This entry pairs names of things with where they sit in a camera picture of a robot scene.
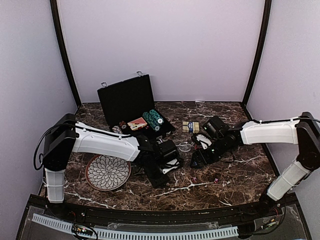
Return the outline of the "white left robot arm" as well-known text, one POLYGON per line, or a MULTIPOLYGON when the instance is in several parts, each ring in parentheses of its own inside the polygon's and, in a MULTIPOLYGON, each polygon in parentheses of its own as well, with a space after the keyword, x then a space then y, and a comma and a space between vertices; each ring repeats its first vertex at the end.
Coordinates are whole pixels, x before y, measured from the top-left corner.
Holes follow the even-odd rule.
POLYGON ((67 218, 71 213, 70 206, 64 202, 65 170, 71 153, 132 162, 143 168, 154 188, 165 185, 169 181, 167 173, 183 165, 172 140, 157 142, 141 133, 109 132, 76 121, 74 114, 67 113, 43 133, 33 155, 33 161, 40 164, 34 165, 34 169, 44 169, 50 208, 60 218, 67 218))

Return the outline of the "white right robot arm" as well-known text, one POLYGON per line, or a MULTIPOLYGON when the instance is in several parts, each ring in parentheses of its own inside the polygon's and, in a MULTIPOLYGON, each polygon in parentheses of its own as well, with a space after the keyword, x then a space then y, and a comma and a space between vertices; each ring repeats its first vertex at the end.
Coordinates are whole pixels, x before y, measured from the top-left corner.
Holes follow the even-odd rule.
POLYGON ((283 120, 250 120, 229 126, 218 116, 211 117, 203 129, 207 134, 194 134, 192 140, 199 147, 191 157, 190 167, 203 168, 220 161, 223 154, 233 148, 268 143, 298 146, 298 155, 274 180, 259 198, 255 213, 266 217, 288 191, 296 187, 320 167, 319 120, 310 112, 283 120))

